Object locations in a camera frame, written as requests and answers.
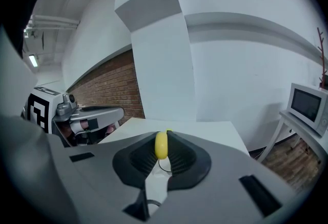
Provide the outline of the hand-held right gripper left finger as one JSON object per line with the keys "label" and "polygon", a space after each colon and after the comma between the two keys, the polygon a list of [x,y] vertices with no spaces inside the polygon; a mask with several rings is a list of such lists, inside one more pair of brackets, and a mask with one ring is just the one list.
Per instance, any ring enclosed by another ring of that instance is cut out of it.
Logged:
{"label": "hand-held right gripper left finger", "polygon": [[48,136],[56,172],[78,223],[145,223],[146,178],[157,160],[155,133],[104,144],[65,148]]}

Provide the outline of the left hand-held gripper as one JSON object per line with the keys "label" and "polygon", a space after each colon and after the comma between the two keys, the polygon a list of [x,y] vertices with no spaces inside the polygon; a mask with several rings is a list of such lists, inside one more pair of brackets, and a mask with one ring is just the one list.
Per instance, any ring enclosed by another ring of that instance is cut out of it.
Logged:
{"label": "left hand-held gripper", "polygon": [[45,87],[35,87],[28,97],[25,108],[25,119],[39,125],[45,133],[57,135],[65,147],[71,146],[60,132],[58,123],[87,121],[91,132],[117,123],[124,116],[121,107],[89,106],[77,109],[72,94],[57,92]]}

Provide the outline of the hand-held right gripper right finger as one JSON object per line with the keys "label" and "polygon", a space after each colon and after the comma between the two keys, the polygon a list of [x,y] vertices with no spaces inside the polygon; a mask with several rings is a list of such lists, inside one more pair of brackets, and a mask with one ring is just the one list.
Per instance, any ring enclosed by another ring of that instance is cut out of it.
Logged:
{"label": "hand-held right gripper right finger", "polygon": [[295,191],[245,153],[169,131],[172,176],[154,223],[281,223]]}

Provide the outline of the person's left hand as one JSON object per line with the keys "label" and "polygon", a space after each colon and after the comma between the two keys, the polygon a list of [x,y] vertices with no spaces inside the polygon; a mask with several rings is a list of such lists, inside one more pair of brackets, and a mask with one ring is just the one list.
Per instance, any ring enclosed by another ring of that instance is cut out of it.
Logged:
{"label": "person's left hand", "polygon": [[61,122],[58,123],[61,134],[65,137],[71,146],[85,146],[99,143],[102,139],[109,136],[116,129],[115,124],[111,124],[95,132],[90,130],[88,121],[80,120],[79,122]]}

